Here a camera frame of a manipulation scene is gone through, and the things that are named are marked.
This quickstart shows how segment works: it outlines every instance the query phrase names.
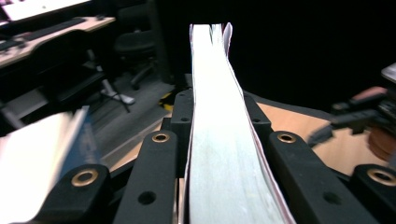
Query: book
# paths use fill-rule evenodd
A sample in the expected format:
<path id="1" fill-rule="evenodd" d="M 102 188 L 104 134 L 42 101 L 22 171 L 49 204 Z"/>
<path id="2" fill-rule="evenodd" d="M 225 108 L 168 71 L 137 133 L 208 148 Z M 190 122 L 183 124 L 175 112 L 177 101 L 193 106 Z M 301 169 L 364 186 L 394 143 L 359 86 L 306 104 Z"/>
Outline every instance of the book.
<path id="1" fill-rule="evenodd" d="M 88 106 L 0 138 L 0 223 L 31 220 L 57 181 L 86 163 L 103 164 Z"/>
<path id="2" fill-rule="evenodd" d="M 228 60 L 232 26 L 191 25 L 194 111 L 184 209 L 189 223 L 295 223 Z"/>

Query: office chair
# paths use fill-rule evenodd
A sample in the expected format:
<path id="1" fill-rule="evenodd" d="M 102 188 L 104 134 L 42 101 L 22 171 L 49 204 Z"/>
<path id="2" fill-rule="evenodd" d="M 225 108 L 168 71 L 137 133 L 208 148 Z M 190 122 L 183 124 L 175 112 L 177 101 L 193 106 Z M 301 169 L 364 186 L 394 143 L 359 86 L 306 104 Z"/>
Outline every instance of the office chair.
<path id="1" fill-rule="evenodd" d="M 120 97 L 117 89 L 107 81 L 106 72 L 100 64 L 93 68 L 86 66 L 92 60 L 89 35 L 81 30 L 73 30 L 37 45 L 28 59 L 31 75 L 43 83 L 42 91 L 49 99 L 53 112 L 74 111 L 82 102 L 100 92 L 103 84 L 109 84 Z"/>
<path id="2" fill-rule="evenodd" d="M 139 82 L 156 71 L 155 41 L 146 3 L 139 0 L 128 4 L 116 1 L 121 34 L 115 40 L 114 50 L 128 70 L 134 71 L 131 85 L 138 90 Z"/>

